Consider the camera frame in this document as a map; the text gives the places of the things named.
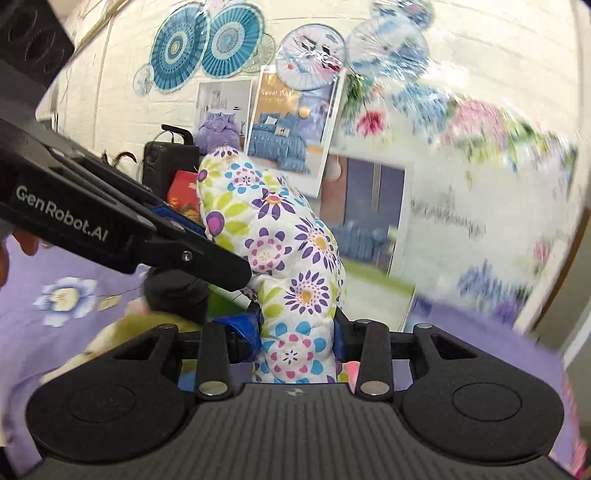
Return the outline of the person's hand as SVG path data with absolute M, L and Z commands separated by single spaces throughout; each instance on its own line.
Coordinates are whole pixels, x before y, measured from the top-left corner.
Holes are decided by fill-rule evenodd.
M 31 233 L 14 227 L 8 235 L 19 246 L 20 252 L 28 257 L 34 256 L 39 250 L 40 239 Z M 6 240 L 1 241 L 0 255 L 0 286 L 3 287 L 9 278 L 11 267 L 10 251 L 6 247 Z

